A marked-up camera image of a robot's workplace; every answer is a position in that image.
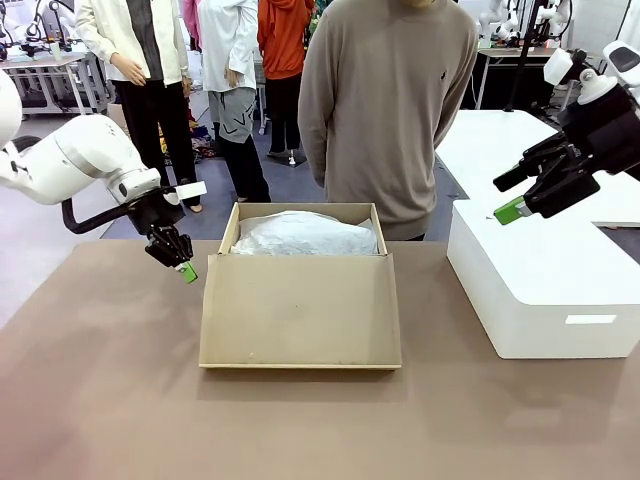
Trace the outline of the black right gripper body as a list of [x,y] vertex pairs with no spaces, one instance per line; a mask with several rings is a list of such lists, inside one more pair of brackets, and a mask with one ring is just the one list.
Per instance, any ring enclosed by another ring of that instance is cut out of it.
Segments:
[[591,174],[618,174],[639,165],[639,105],[620,85],[585,105],[569,105],[564,135]]

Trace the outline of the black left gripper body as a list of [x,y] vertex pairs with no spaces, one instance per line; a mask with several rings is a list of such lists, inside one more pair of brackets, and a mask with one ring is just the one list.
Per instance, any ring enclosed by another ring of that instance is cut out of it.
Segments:
[[154,227],[173,226],[185,217],[175,187],[153,189],[127,203],[127,217],[142,236]]

